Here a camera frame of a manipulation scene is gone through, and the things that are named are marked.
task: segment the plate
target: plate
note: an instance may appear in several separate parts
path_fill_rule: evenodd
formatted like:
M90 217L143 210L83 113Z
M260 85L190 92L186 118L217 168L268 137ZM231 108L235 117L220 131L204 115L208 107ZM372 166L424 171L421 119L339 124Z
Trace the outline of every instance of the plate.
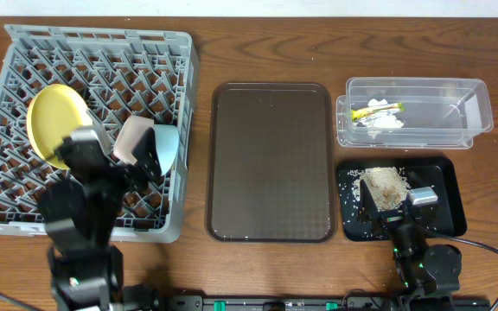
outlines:
M84 99L71 87L51 85L41 90L32 100L26 117L28 139L35 153L47 160L63 137L80 126L92 125ZM68 169L54 157L48 163L56 168Z

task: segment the black cable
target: black cable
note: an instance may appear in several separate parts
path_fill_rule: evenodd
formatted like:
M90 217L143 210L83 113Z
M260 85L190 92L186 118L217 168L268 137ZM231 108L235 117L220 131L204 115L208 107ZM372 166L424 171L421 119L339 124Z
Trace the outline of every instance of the black cable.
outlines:
M468 244L468 245L473 245L473 246L476 246L476 247L483 248L484 250L492 251L492 252L494 252L495 254L498 255L498 250L495 247L492 247L492 246L489 246L489 245L486 245L486 244L483 244L483 243L479 243L479 242L470 241L470 240L467 240L467 239L464 239L464 238L455 238L455 237L450 237L450 236L447 236L447 235L444 235L444 234L441 234L441 233L431 232L428 229L425 229L423 226L419 225L412 217L410 217L410 219L411 219L412 222L414 222L414 224L416 225L416 227L423 234L430 235L430 236L432 236L434 238L445 238L445 239L448 239L448 240L451 240L451 241L456 241L456 242L460 242L460 243L464 243L464 244ZM493 304L491 305L491 308L489 309L489 311L493 311L497 307L498 307L498 297L497 297L497 299L495 299L495 302L493 302Z
M30 310L30 311L41 311L41 309L36 308L36 307L32 307L28 303L25 303L25 302L22 302L22 301L18 301L17 299L11 298L11 297L9 297L7 295L3 295L1 293L0 293L0 299L2 301L6 301L8 303L12 303L12 304L14 304L17 307L20 307L20 308L23 308L23 309L26 309L26 310Z
M378 304L378 302L376 302L376 300L374 300L372 295L370 293L368 293L366 290L364 290L364 289L351 289L351 290L349 290L349 292L347 294L345 294L345 296L343 296L343 300L342 300L342 306L345 306L346 310L348 309L348 306L345 305L345 299L347 299L351 295L351 293L353 293L355 291L361 291L361 292L365 293L368 296L368 298L370 298L370 301L372 301L374 306L376 306L378 309L381 309L381 306Z

